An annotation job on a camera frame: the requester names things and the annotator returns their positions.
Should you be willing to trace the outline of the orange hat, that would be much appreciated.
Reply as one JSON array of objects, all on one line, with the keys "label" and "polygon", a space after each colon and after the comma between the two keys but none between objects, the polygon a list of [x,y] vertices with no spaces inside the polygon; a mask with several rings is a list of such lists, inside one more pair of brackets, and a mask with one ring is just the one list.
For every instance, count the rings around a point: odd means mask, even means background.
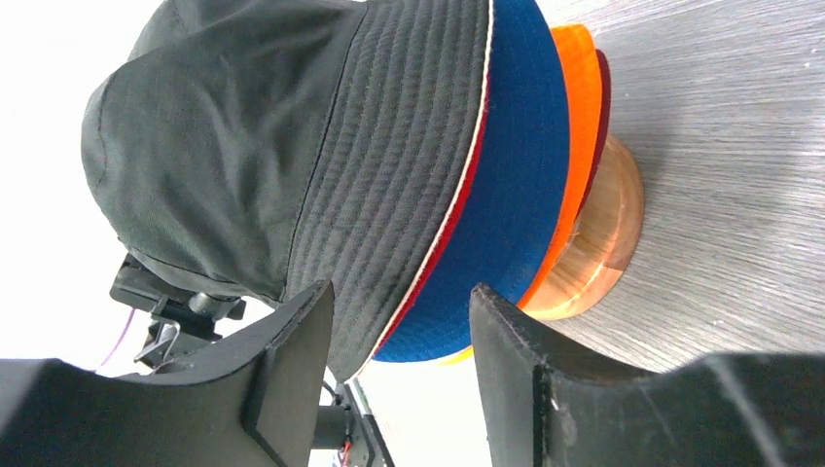
[{"label": "orange hat", "polygon": [[588,29],[580,24],[550,28],[560,58],[569,111],[569,164],[554,237],[539,273],[518,306],[530,300],[559,259],[572,232],[588,183],[601,104],[601,78],[596,47]]}]

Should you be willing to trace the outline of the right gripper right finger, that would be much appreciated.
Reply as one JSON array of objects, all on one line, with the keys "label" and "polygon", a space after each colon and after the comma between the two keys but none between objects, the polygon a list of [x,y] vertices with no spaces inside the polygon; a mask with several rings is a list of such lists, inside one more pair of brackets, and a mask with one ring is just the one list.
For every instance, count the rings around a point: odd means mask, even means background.
[{"label": "right gripper right finger", "polygon": [[469,319],[496,466],[824,462],[820,354],[710,354],[656,374],[571,340],[484,284]]}]

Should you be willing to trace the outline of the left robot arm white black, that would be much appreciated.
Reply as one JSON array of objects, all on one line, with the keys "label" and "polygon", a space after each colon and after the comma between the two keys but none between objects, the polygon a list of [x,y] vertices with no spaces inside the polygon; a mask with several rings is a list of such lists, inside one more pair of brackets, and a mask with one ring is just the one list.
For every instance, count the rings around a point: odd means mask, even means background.
[{"label": "left robot arm white black", "polygon": [[241,297],[213,296],[175,287],[127,254],[109,292],[110,297],[151,317],[147,337],[134,361],[167,372],[172,361],[221,340],[216,323],[239,321],[246,302]]}]

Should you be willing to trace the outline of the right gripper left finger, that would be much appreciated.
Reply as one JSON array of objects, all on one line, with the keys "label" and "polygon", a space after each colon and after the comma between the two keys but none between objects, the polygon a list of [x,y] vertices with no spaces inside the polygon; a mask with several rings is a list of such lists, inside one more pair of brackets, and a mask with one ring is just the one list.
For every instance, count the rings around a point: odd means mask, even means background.
[{"label": "right gripper left finger", "polygon": [[334,313],[319,281],[152,375],[1,364],[5,466],[305,466]]}]

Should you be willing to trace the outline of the black hat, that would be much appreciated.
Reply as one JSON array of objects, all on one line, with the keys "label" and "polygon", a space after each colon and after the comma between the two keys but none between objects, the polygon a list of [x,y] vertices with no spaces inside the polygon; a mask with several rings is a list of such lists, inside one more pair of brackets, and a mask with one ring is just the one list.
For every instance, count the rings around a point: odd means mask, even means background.
[{"label": "black hat", "polygon": [[275,305],[330,280],[349,380],[454,200],[493,24],[489,1],[165,1],[90,96],[91,194],[176,287]]}]

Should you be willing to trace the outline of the blue hat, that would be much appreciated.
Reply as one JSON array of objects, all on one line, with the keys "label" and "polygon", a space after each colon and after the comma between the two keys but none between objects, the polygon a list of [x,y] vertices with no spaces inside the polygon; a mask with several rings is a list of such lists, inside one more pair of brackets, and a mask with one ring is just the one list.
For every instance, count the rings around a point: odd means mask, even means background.
[{"label": "blue hat", "polygon": [[471,290],[519,301],[539,273],[562,205],[569,111],[550,28],[533,1],[497,1],[483,146],[469,198],[437,265],[380,362],[440,359],[471,343]]}]

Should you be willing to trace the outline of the wooden hat stand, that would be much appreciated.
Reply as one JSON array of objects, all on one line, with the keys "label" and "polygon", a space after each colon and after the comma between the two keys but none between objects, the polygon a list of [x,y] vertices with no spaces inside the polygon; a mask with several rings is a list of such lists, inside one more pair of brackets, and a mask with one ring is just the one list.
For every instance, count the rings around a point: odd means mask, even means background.
[{"label": "wooden hat stand", "polygon": [[520,309],[549,322],[598,304],[628,267],[642,231],[644,208],[636,159],[610,134],[576,229],[538,291]]}]

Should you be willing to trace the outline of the dark red bucket hat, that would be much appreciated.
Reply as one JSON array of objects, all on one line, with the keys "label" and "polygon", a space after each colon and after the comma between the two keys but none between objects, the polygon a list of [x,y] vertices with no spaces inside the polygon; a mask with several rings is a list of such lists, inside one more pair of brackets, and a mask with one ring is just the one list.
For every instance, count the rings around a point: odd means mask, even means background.
[{"label": "dark red bucket hat", "polygon": [[590,195],[594,178],[598,171],[600,160],[606,144],[611,113],[612,79],[610,74],[609,63],[605,53],[601,49],[596,49],[595,54],[598,61],[601,78],[601,104],[599,110],[596,140],[593,150],[591,172],[577,214],[580,214],[584,210],[586,201],[588,200],[588,197]]}]

